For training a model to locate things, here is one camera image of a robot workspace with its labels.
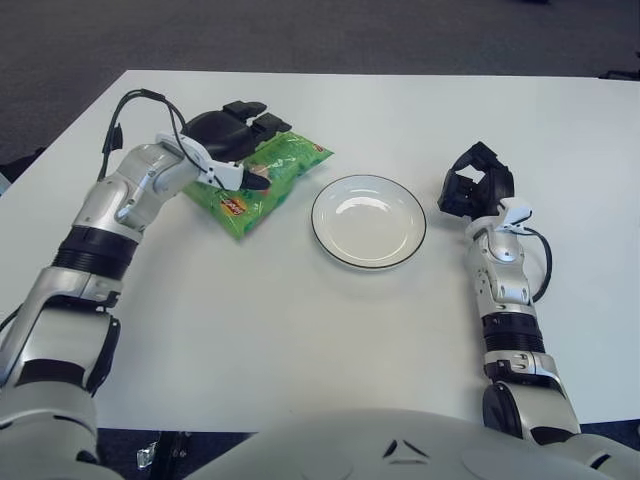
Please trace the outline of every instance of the green snack bag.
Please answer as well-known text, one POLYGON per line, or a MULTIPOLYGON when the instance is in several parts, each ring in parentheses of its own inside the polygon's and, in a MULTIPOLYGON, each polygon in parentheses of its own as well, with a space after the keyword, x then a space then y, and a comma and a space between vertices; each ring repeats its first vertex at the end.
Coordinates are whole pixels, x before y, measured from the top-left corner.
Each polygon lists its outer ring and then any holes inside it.
POLYGON ((231 192, 194 182, 184 193, 240 239, 287 198, 298 176, 332 154, 300 135, 280 133, 242 162, 245 169, 271 181, 269 190, 231 192))

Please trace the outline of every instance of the wire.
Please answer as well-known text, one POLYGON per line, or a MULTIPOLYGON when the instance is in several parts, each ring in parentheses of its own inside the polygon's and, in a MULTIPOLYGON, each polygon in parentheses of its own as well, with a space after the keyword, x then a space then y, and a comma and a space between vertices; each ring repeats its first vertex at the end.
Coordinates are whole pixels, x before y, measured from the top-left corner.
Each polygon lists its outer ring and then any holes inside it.
POLYGON ((140 88, 140 89, 131 90, 125 93, 120 99, 120 101, 118 102, 118 105, 116 106, 116 109, 114 110, 113 115, 111 116, 111 121, 109 122, 109 128, 107 129, 107 135, 104 139, 104 145, 102 146, 102 166, 100 167, 100 172, 98 172, 98 181, 102 180, 107 174, 107 168, 109 166, 109 155, 111 154, 111 152, 118 148, 122 148, 121 137, 117 139, 117 142, 114 142, 114 140, 116 139, 115 137, 116 135, 120 135, 120 136, 122 135, 122 129, 120 127, 120 124, 118 124, 118 126, 116 127, 118 116, 120 115, 120 112, 128 102, 130 102, 135 98, 140 98, 140 97, 147 98, 149 100, 154 100, 156 102, 160 102, 167 106, 167 109, 169 110, 169 117, 171 118, 171 127, 173 129, 173 135, 176 138, 176 143, 178 144, 178 147, 180 148, 183 155, 190 163, 192 163, 195 167, 197 167, 198 170, 202 172, 206 172, 206 170, 203 167, 201 167, 193 158, 191 158, 191 156, 189 156, 189 154, 184 148, 184 145, 180 141, 180 134, 178 133, 178 127, 176 126, 176 120, 175 120, 174 114, 175 116, 178 117, 178 120, 180 120, 180 125, 182 127, 182 130, 185 131, 185 133, 188 133, 187 122, 185 121, 182 113, 180 113, 180 110, 178 110, 173 103, 167 100, 164 95, 154 92, 152 90, 140 88))
POLYGON ((524 227, 524 229, 529 233, 518 233, 518 235, 523 235, 525 237, 536 236, 538 237, 540 242, 542 242, 542 246, 544 248, 546 271, 544 273, 544 278, 542 279, 542 284, 540 284, 540 288, 538 288, 536 294, 531 297, 531 299, 535 303, 543 297, 543 295, 547 291, 547 288, 549 287, 549 282, 551 281, 551 272, 553 270, 553 255, 551 255, 551 245, 549 245, 549 241, 544 237, 544 235, 534 230, 533 228, 524 227))
POLYGON ((175 108, 173 105, 171 105, 170 102, 167 102, 167 104, 168 104, 167 108, 169 109, 169 117, 171 117, 171 127, 173 128, 173 135, 176 137, 176 142, 178 144, 178 147, 180 147, 180 150, 182 150, 182 154, 185 156, 187 160, 189 160, 189 162, 195 165, 198 168, 198 170, 200 170, 201 172, 206 172, 204 168, 198 165, 198 163, 189 156, 189 154, 184 148, 184 145, 182 145, 182 142, 180 141, 180 135, 178 134, 178 128, 176 127, 176 119, 173 116, 174 111, 179 113, 178 109, 175 108))
POLYGON ((16 318, 16 316, 18 315, 18 311, 20 310, 20 307, 22 307, 22 305, 20 305, 18 308, 16 308, 13 312, 11 312, 9 314, 9 316, 7 318, 5 318, 2 323, 0 323, 0 332, 2 332, 2 330, 4 330, 5 328, 7 328, 7 325, 9 325, 11 323, 11 321, 16 318))

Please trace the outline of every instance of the silver robot arm segment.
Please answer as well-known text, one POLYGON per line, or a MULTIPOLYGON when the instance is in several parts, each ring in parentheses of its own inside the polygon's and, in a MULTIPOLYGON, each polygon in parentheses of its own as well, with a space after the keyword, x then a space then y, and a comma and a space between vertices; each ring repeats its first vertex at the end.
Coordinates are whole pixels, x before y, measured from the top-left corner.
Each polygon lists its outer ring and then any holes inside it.
POLYGON ((158 140, 134 148, 93 186, 2 342, 2 478, 117 478, 102 467, 87 473, 97 461, 91 397, 109 373, 120 331, 106 308, 115 306, 143 232, 167 200, 196 180, 215 177, 237 190, 244 177, 242 166, 213 161, 188 137, 181 136, 183 148, 197 166, 174 137, 158 140), (34 458, 43 459, 42 471, 34 458))
POLYGON ((518 241, 518 235, 537 232, 524 227, 533 212, 514 197, 509 169, 486 145, 477 143, 449 170, 438 205, 445 213, 473 220, 465 231, 470 243, 466 266, 482 322, 484 371, 492 381, 483 396, 485 425, 611 478, 640 478, 637 452, 580 433, 555 361, 545 351, 534 306, 541 293, 531 294, 523 271, 525 253, 518 241), (467 166, 484 177, 475 183, 457 173, 467 166))

